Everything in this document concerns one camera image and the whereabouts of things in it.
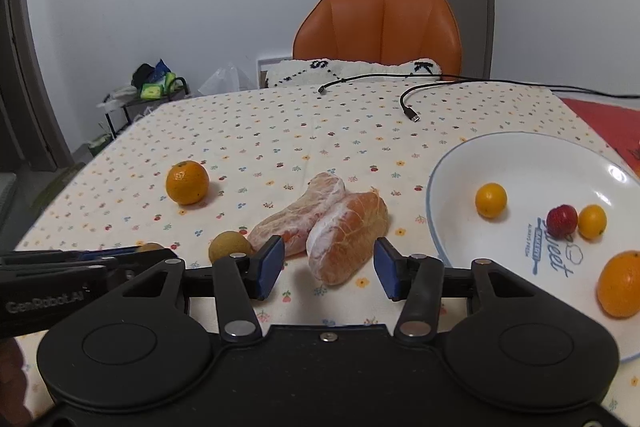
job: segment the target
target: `blue plate rim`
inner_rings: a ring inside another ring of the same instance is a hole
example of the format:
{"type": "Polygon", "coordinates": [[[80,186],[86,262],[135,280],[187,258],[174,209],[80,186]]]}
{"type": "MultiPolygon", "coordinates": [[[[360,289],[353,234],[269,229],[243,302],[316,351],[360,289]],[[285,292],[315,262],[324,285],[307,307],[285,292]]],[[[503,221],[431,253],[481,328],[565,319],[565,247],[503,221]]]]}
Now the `blue plate rim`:
{"type": "MultiPolygon", "coordinates": [[[[436,247],[436,253],[438,254],[438,258],[445,264],[445,266],[453,267],[453,265],[451,264],[451,261],[449,260],[449,258],[447,257],[447,254],[444,251],[444,248],[443,248],[442,244],[440,243],[440,240],[438,239],[438,236],[435,233],[435,229],[433,227],[433,219],[431,218],[431,205],[430,205],[430,202],[429,202],[429,200],[430,200],[429,196],[431,195],[431,183],[433,182],[433,175],[435,174],[435,172],[438,169],[438,167],[440,167],[440,164],[443,162],[444,158],[449,156],[449,154],[451,154],[458,147],[462,147],[466,143],[469,143],[469,142],[471,142],[473,140],[477,140],[477,139],[480,139],[480,138],[485,138],[487,136],[493,136],[494,134],[532,134],[533,136],[545,136],[545,137],[548,137],[548,138],[553,138],[555,140],[561,140],[561,141],[570,143],[571,145],[575,145],[577,147],[582,147],[583,149],[587,149],[589,152],[592,152],[594,155],[600,156],[600,157],[606,159],[612,165],[615,165],[618,169],[620,169],[627,176],[629,176],[629,179],[635,181],[636,185],[640,185],[640,182],[638,182],[634,176],[629,174],[629,171],[627,171],[626,169],[623,169],[617,163],[611,161],[609,158],[603,156],[602,154],[599,154],[599,153],[595,152],[594,150],[591,150],[588,147],[585,147],[584,145],[581,145],[581,144],[576,143],[576,142],[572,142],[571,140],[567,140],[566,138],[561,138],[561,137],[558,137],[558,136],[551,136],[550,134],[545,134],[545,133],[541,133],[541,132],[529,132],[529,131],[499,131],[499,132],[490,132],[490,133],[487,133],[487,134],[481,134],[480,136],[474,136],[473,138],[465,140],[462,143],[459,143],[458,145],[456,145],[455,147],[450,149],[449,151],[447,151],[447,153],[445,153],[438,160],[438,163],[436,163],[435,167],[431,171],[431,176],[429,176],[429,182],[427,183],[427,192],[425,194],[427,225],[429,226],[429,233],[431,234],[431,239],[433,240],[433,244],[436,247]]],[[[635,360],[635,359],[638,359],[638,358],[640,358],[640,350],[638,350],[638,352],[633,354],[633,355],[629,355],[628,357],[625,357],[624,359],[620,358],[620,363],[631,362],[632,360],[635,360]]]]}

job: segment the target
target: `red cloth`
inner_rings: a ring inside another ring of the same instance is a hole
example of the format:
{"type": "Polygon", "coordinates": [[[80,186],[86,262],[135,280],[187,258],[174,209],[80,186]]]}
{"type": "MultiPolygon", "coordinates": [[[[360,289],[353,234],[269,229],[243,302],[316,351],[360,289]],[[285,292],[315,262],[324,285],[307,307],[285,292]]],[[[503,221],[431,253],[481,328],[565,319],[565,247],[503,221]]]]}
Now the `red cloth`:
{"type": "Polygon", "coordinates": [[[562,101],[640,176],[640,111],[570,98],[562,101]]]}

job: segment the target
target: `circular pad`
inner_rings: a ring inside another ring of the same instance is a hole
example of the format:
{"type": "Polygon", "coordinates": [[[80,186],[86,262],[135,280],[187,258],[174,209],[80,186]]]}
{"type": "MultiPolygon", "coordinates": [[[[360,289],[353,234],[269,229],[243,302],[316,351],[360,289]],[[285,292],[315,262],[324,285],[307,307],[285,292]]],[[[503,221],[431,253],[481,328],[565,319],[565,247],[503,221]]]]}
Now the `circular pad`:
{"type": "Polygon", "coordinates": [[[511,410],[600,401],[619,360],[604,327],[549,295],[495,299],[449,332],[444,354],[476,396],[511,410]]]}
{"type": "Polygon", "coordinates": [[[124,365],[144,359],[157,343],[156,334],[149,328],[118,323],[102,326],[89,333],[82,343],[82,349],[96,362],[124,365]]]}
{"type": "Polygon", "coordinates": [[[500,336],[500,349],[526,365],[554,365],[574,350],[574,341],[560,328],[546,324],[520,324],[500,336]]]}

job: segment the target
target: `orange chair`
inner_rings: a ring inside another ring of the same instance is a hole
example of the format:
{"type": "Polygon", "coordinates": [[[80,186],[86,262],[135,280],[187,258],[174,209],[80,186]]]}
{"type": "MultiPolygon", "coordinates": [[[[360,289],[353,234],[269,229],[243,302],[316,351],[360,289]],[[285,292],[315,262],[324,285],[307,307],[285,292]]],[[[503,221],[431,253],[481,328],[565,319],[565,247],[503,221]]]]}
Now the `orange chair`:
{"type": "Polygon", "coordinates": [[[321,0],[293,42],[301,60],[392,65],[424,57],[460,74],[460,33],[446,0],[321,0]]]}

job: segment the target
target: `hand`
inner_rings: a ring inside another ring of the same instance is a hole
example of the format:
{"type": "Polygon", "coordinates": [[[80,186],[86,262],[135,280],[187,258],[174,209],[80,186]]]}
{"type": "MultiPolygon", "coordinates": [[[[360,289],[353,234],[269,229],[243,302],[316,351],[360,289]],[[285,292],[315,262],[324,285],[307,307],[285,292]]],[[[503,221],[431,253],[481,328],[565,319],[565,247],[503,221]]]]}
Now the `hand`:
{"type": "Polygon", "coordinates": [[[13,427],[31,422],[31,414],[24,406],[27,376],[22,371],[24,359],[15,339],[0,343],[0,414],[13,427]]]}

